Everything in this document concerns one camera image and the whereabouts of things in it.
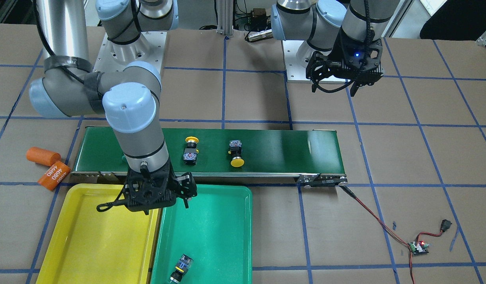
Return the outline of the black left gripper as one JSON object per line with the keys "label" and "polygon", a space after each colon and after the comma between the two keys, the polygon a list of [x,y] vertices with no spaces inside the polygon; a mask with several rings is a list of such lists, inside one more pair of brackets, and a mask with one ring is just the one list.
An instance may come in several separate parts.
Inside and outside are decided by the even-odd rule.
{"label": "black left gripper", "polygon": [[364,41],[354,40],[344,31],[340,31],[330,52],[330,58],[314,51],[306,67],[306,79],[312,81],[312,92],[316,92],[317,89],[326,93],[338,92],[337,89],[327,90],[319,85],[321,80],[331,75],[354,80],[350,87],[351,97],[354,97],[364,84],[371,86],[379,81],[384,75],[381,65],[382,39],[378,38],[369,43],[367,59],[364,57],[364,45]]}

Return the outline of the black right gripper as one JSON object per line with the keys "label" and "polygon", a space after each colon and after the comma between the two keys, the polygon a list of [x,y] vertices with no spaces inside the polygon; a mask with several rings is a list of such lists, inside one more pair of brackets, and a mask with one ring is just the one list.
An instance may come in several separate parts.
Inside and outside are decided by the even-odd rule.
{"label": "black right gripper", "polygon": [[178,198],[189,208],[189,200],[197,196],[197,185],[191,172],[177,177],[171,164],[144,176],[129,168],[123,189],[125,207],[132,211],[144,211],[166,208],[175,205]]}

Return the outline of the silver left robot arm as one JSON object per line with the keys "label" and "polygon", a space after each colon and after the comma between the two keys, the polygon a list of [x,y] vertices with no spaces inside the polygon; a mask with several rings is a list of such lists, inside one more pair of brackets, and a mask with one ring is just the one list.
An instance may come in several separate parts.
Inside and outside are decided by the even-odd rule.
{"label": "silver left robot arm", "polygon": [[312,91],[350,88],[354,96],[384,75],[382,35],[398,0],[278,0],[272,6],[273,37],[283,44],[290,80]]}

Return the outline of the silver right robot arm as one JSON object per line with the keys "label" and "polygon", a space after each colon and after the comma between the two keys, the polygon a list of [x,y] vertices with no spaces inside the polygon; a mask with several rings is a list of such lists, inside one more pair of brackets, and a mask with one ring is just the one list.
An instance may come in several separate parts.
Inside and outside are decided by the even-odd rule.
{"label": "silver right robot arm", "polygon": [[190,172],[174,174],[159,121],[162,84],[148,55],[144,32],[178,26],[176,0],[97,0],[95,8],[122,71],[94,71],[89,61],[84,5],[80,0],[34,0],[36,29],[47,52],[45,75],[30,85],[30,102],[46,118],[104,114],[128,163],[115,206],[148,214],[181,198],[188,208],[197,196]]}

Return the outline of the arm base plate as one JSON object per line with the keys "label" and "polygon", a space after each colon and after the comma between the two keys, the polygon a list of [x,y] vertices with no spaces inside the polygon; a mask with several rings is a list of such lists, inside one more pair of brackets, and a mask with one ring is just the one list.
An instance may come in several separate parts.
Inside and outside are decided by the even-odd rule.
{"label": "arm base plate", "polygon": [[306,67],[314,50],[304,40],[283,40],[282,48],[288,81],[310,83],[306,78]]}
{"label": "arm base plate", "polygon": [[117,45],[108,40],[105,34],[93,72],[122,72],[129,63],[143,61],[153,65],[161,74],[166,39],[166,31],[146,31],[134,43]]}

